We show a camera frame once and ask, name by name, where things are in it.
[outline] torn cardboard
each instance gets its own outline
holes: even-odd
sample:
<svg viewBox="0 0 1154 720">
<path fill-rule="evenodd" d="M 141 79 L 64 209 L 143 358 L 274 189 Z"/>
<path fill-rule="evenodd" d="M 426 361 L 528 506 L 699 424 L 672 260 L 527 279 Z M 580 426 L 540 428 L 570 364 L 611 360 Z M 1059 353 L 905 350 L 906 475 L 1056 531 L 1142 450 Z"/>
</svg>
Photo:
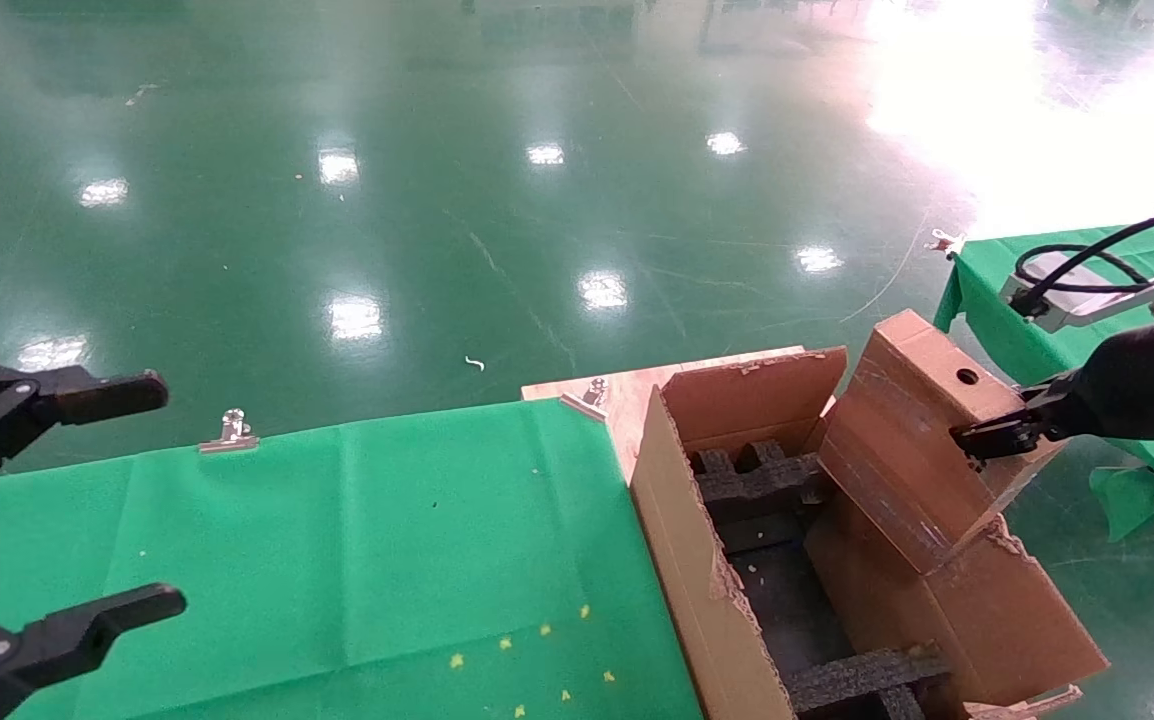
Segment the torn cardboard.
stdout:
<svg viewBox="0 0 1154 720">
<path fill-rule="evenodd" d="M 841 495 L 809 530 L 805 548 L 853 650 L 935 642 L 961 698 L 1007 706 L 1108 662 L 1048 573 L 997 523 L 942 569 L 920 575 Z"/>
<path fill-rule="evenodd" d="M 914 340 L 916 351 L 935 351 L 946 366 L 964 366 L 960 357 L 944 354 L 944 346 L 917 332 L 892 337 L 897 345 Z M 847 407 L 840 400 L 827 410 L 846 365 L 844 348 L 809 351 L 754 372 L 727 366 L 680 373 L 651 393 L 631 495 L 710 720 L 789 719 L 793 710 L 760 637 L 760 623 L 702 504 L 687 455 L 710 448 L 736 455 L 745 443 L 765 438 L 777 438 L 787 455 L 818 451 L 823 438 L 832 436 L 842 442 L 846 436 L 835 434 L 835 421 Z M 883 363 L 878 366 L 885 369 Z M 967 366 L 979 370 L 981 378 L 989 377 L 976 365 Z M 951 410 L 945 410 L 937 398 L 961 396 L 943 393 L 937 378 L 920 375 L 898 363 L 883 382 L 897 383 L 907 395 L 924 396 L 920 402 L 928 410 L 920 418 L 926 423 L 934 419 L 943 423 L 942 433 L 965 418 L 1006 411 L 994 389 L 962 397 L 962 404 L 949 402 Z M 865 393 L 857 393 L 848 413 L 860 413 L 864 408 L 861 402 L 869 400 Z M 976 405 L 977 400 L 989 408 Z M 869 429 L 850 421 L 852 438 L 867 447 L 882 445 L 877 436 L 900 434 L 909 418 L 887 407 L 884 411 L 883 421 L 870 423 Z M 837 462 L 839 468 L 852 471 L 859 465 L 841 447 L 837 447 L 835 458 L 847 460 Z M 927 459 L 920 462 L 930 465 Z M 894 486 L 883 462 L 870 460 L 870 465 L 850 477 L 852 492 L 863 492 L 865 483 Z M 1026 462 L 1020 468 L 1029 465 Z M 902 464 L 898 468 L 909 470 Z M 1007 496 L 1013 482 L 1003 470 L 999 473 L 986 480 L 971 478 L 992 489 L 960 495 L 977 505 L 984 502 L 992 507 L 998 497 Z M 893 493 L 892 497 L 905 496 Z M 1002 520 L 992 513 L 976 524 L 987 532 L 961 538 L 957 552 L 956 543 L 947 542 L 942 570 L 927 576 L 841 493 L 809 534 L 816 573 L 853 650 L 902 650 L 937 643 L 952 667 L 953 682 L 938 689 L 937 706 L 929 717 L 960 717 L 962 705 L 958 703 L 962 702 L 1016 705 L 1107 667 L 1047 573 Z M 957 707 L 957 712 L 949 707 Z"/>
<path fill-rule="evenodd" d="M 820 465 L 921 573 L 1017 496 L 1062 443 L 971 468 L 949 436 L 1020 410 L 1016 392 L 915 313 L 875 325 L 820 442 Z"/>
</svg>

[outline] green table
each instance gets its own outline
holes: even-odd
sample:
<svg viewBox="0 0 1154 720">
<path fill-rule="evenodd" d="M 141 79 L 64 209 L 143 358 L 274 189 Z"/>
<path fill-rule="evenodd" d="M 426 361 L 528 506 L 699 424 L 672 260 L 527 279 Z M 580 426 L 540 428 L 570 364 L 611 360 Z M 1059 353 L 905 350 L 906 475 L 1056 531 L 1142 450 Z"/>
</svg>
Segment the green table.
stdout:
<svg viewBox="0 0 1154 720">
<path fill-rule="evenodd" d="M 1052 242 L 1092 243 L 1116 230 L 1080 228 L 966 243 L 956 258 L 935 324 L 946 332 L 956 315 L 964 314 L 990 359 L 1021 384 L 1037 383 L 1084 365 L 1104 338 L 1153 323 L 1149 310 L 1138 307 L 1089 327 L 1048 333 L 1024 323 L 1020 315 L 999 300 L 998 292 L 1021 252 Z M 1154 275 L 1154 228 L 1117 245 L 1115 252 L 1141 272 Z M 1106 277 L 1117 277 L 1101 260 L 1094 260 L 1094 267 Z M 1111 442 L 1147 465 L 1147 468 L 1095 471 L 1093 475 L 1093 489 L 1111 523 L 1111 538 L 1118 539 L 1154 515 L 1154 441 Z"/>
<path fill-rule="evenodd" d="M 608 433 L 560 402 L 0 477 L 0 624 L 156 580 L 185 615 L 16 717 L 700 720 Z"/>
</svg>

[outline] metal clip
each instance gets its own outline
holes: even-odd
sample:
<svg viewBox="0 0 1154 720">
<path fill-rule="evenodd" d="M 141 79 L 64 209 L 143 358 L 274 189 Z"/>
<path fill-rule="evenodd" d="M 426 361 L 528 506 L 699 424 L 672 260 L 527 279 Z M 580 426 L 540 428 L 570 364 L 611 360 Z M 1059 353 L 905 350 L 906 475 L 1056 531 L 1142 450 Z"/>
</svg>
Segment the metal clip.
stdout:
<svg viewBox="0 0 1154 720">
<path fill-rule="evenodd" d="M 967 241 L 967 238 L 964 233 L 952 237 L 952 234 L 949 234 L 946 231 L 942 231 L 942 228 L 934 228 L 932 240 L 937 242 L 924 242 L 924 250 L 944 252 L 944 254 L 946 254 L 946 260 L 953 260 L 956 258 L 956 255 L 964 252 L 964 243 Z"/>
<path fill-rule="evenodd" d="M 202 455 L 211 455 L 213 452 L 252 450 L 261 442 L 261 437 L 254 436 L 252 433 L 252 427 L 243 420 L 242 410 L 238 407 L 226 410 L 226 414 L 222 415 L 222 436 L 198 443 L 198 451 Z"/>
<path fill-rule="evenodd" d="M 604 410 L 604 404 L 608 400 L 608 392 L 609 388 L 606 378 L 592 378 L 590 388 L 586 389 L 585 395 L 582 397 L 577 397 L 571 392 L 564 392 L 559 399 L 564 405 L 576 408 L 583 415 L 605 423 L 605 421 L 608 421 L 608 411 Z"/>
</svg>

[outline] wooden board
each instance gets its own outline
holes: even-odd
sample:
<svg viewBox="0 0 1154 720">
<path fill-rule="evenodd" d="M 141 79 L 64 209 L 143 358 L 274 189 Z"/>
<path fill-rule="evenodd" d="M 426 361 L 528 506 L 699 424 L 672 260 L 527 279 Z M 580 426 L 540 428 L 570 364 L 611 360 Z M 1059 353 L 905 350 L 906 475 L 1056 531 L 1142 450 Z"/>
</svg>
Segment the wooden board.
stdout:
<svg viewBox="0 0 1154 720">
<path fill-rule="evenodd" d="M 548 397 L 560 397 L 564 392 L 582 397 L 590 388 L 592 378 L 606 378 L 609 389 L 604 402 L 604 410 L 608 413 L 608 433 L 613 436 L 613 447 L 617 450 L 622 474 L 629 482 L 629 478 L 635 473 L 635 462 L 640 453 L 640 440 L 644 438 L 644 417 L 647 414 L 649 397 L 653 393 L 653 387 L 664 387 L 669 378 L 674 377 L 674 374 L 685 370 L 718 368 L 720 365 L 754 363 L 757 360 L 769 360 L 770 357 L 796 355 L 800 352 L 804 352 L 804 346 L 743 352 L 741 355 L 711 357 L 709 360 L 696 360 L 691 363 L 659 365 L 655 368 L 592 375 L 589 378 L 537 383 L 532 387 L 519 388 L 519 395 L 523 400 L 544 400 Z"/>
</svg>

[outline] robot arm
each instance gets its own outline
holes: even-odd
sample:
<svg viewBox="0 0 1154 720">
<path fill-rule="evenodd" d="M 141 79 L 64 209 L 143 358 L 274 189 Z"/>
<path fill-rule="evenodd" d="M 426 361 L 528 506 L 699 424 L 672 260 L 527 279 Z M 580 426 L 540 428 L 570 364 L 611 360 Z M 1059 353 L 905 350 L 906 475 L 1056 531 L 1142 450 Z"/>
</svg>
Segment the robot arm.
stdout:
<svg viewBox="0 0 1154 720">
<path fill-rule="evenodd" d="M 52 425 L 144 413 L 167 402 L 151 370 L 128 378 L 95 378 L 78 366 L 20 373 L 0 366 L 0 466 Z M 178 588 L 149 584 L 114 597 L 52 612 L 17 633 L 0 628 L 0 719 L 39 689 L 92 673 L 115 638 L 185 612 Z"/>
<path fill-rule="evenodd" d="M 1048 332 L 1088 325 L 1141 305 L 1154 315 L 1154 278 L 1141 277 L 1106 250 L 1149 227 L 1154 218 L 1093 246 L 1039 247 L 1017 261 L 1003 300 Z M 1071 250 L 1077 250 L 1072 258 L 1058 255 Z M 1133 284 L 1114 286 L 1081 265 L 1093 256 L 1111 261 Z M 1040 437 L 1154 438 L 1154 325 L 1106 338 L 1081 368 L 1021 388 L 1019 395 L 1025 407 L 1016 413 L 951 428 L 951 437 L 971 459 L 1028 452 Z"/>
</svg>

